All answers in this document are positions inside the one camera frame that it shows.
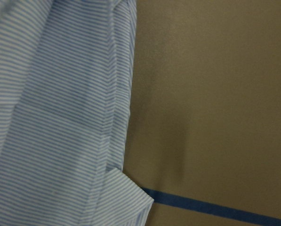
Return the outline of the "light blue striped shirt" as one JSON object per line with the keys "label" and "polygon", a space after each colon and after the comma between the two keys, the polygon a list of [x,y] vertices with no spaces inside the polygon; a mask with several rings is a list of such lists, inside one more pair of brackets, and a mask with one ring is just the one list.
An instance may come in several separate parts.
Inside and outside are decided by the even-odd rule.
{"label": "light blue striped shirt", "polygon": [[143,226],[123,172],[134,0],[0,0],[0,226]]}

